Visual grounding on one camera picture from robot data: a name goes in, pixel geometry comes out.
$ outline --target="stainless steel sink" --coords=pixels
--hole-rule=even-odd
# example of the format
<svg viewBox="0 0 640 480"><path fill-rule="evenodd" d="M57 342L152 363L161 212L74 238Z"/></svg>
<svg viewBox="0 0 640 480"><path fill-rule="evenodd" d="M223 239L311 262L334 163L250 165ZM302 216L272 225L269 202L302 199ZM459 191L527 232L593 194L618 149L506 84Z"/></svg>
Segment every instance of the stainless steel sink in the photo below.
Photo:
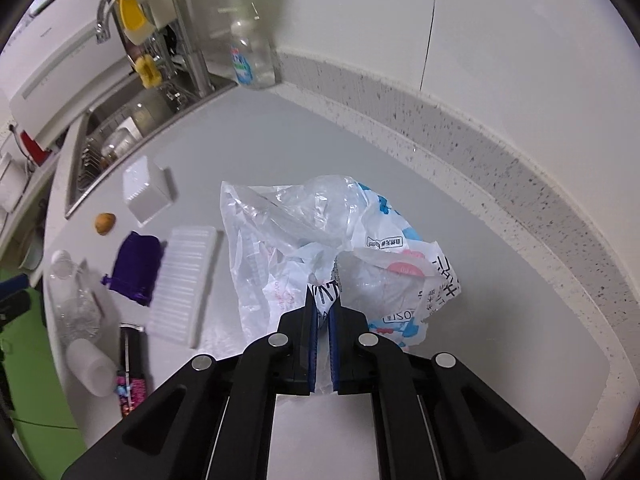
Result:
<svg viewBox="0 0 640 480"><path fill-rule="evenodd" d="M213 93L199 98L189 75L182 70L153 89L145 89L137 76L131 76L104 101L88 110L82 123L82 139L74 151L65 217L69 218L114 168L149 140L188 112L236 85L215 75L210 75L210 80ZM136 125L137 141L117 158L102 156L105 141L127 118Z"/></svg>

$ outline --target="plastic bottle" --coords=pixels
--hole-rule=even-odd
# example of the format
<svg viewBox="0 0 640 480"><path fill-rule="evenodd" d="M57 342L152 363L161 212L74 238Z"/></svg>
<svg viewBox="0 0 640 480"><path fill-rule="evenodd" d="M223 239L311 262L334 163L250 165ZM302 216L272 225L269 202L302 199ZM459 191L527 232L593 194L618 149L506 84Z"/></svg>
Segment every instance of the plastic bottle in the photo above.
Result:
<svg viewBox="0 0 640 480"><path fill-rule="evenodd" d="M49 291L69 369L95 396L111 394L116 384L116 365L93 344L100 332L102 313L81 267L66 251L53 254Z"/></svg>
<svg viewBox="0 0 640 480"><path fill-rule="evenodd" d="M93 341L100 331L101 313L91 290L84 284L82 269L66 251L53 254L49 290L56 313L58 336L66 347L75 339Z"/></svg>
<svg viewBox="0 0 640 480"><path fill-rule="evenodd" d="M232 7L220 9L231 17L231 59L238 82L249 88L275 84L269 41L260 32L260 16L254 4L230 0Z"/></svg>

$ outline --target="white cup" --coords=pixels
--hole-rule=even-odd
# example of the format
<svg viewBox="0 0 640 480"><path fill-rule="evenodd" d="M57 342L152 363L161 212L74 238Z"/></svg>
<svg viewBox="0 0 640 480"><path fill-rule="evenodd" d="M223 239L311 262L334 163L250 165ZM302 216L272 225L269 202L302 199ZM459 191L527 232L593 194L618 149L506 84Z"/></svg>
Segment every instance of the white cup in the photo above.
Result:
<svg viewBox="0 0 640 480"><path fill-rule="evenodd" d="M96 397L112 394L116 365L86 339L76 339L66 349L66 364L82 385Z"/></svg>

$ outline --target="purple drawstring bag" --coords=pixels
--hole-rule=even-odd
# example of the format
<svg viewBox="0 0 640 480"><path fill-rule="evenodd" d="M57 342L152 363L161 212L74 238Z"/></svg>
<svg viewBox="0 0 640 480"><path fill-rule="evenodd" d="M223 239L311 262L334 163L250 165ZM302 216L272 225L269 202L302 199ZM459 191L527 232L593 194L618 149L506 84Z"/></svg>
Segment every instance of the purple drawstring bag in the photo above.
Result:
<svg viewBox="0 0 640 480"><path fill-rule="evenodd" d="M118 250L111 277L105 274L102 284L147 306L151 301L161 259L160 240L155 236L143 236L132 231Z"/></svg>

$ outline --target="white plastic bag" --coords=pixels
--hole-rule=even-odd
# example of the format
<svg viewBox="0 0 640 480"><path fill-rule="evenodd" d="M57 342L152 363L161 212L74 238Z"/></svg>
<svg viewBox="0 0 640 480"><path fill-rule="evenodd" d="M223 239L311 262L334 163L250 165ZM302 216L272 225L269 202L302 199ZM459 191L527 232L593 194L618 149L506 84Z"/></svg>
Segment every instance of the white plastic bag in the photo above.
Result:
<svg viewBox="0 0 640 480"><path fill-rule="evenodd" d="M370 330L403 347L422 341L424 320L461 291L439 245L423 242L386 198L350 177L279 187L223 182L220 210L247 342L303 306L307 285L321 320L339 288Z"/></svg>

